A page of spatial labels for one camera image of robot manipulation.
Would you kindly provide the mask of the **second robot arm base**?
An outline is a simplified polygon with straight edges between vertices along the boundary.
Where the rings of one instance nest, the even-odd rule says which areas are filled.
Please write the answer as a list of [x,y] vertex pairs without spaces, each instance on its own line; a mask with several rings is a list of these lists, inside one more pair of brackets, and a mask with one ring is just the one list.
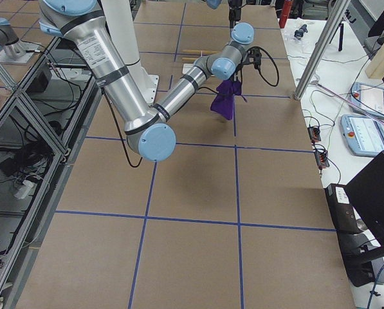
[[32,48],[20,40],[9,21],[0,17],[0,62],[6,64],[26,64],[34,54]]

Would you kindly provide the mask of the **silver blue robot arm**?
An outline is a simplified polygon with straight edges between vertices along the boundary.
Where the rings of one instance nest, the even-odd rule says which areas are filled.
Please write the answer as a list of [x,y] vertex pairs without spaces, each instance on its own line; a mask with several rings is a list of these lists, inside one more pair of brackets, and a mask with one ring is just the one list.
[[229,79],[246,58],[254,29],[239,23],[219,53],[198,58],[159,102],[151,97],[158,76],[140,64],[128,1],[39,1],[41,30],[75,43],[125,123],[129,147],[152,162],[167,159],[176,136],[167,124],[210,76]]

